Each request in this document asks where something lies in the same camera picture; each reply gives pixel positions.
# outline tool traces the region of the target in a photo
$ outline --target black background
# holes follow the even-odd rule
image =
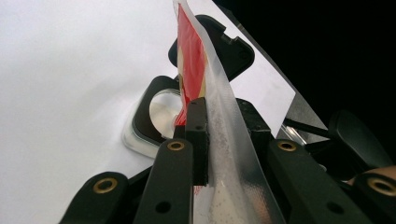
[[[214,2],[231,10],[325,124],[349,110],[396,161],[391,1]]]

